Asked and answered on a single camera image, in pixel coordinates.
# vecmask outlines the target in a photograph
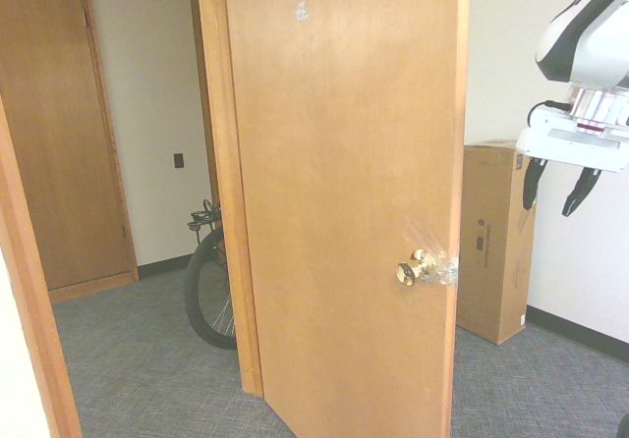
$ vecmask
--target cardboard box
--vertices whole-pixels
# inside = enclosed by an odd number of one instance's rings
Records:
[[[465,147],[457,324],[500,345],[524,329],[535,225],[515,140]]]

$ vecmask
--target wall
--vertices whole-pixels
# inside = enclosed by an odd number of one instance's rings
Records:
[[[573,0],[471,0],[466,142],[517,138],[529,109],[562,100],[535,64],[545,27]],[[629,342],[629,172],[605,173],[561,215],[580,169],[554,163],[542,179],[529,304]]]
[[[190,0],[92,1],[138,264],[191,253],[210,192]]]
[[[48,438],[48,423],[2,252],[0,338],[0,436]]]

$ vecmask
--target wall outlet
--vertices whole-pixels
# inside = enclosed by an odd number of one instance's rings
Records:
[[[175,153],[175,168],[183,168],[184,167],[184,154],[183,153]]]

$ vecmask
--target door knob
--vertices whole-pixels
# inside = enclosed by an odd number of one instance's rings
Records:
[[[395,274],[400,283],[413,286],[418,279],[427,281],[436,274],[436,260],[422,249],[416,250],[411,259],[397,265]]]

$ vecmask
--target closed door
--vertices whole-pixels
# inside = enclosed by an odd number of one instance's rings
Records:
[[[300,438],[449,436],[468,0],[226,1],[265,399]]]
[[[0,0],[0,95],[50,290],[135,268],[88,28],[84,0]]]

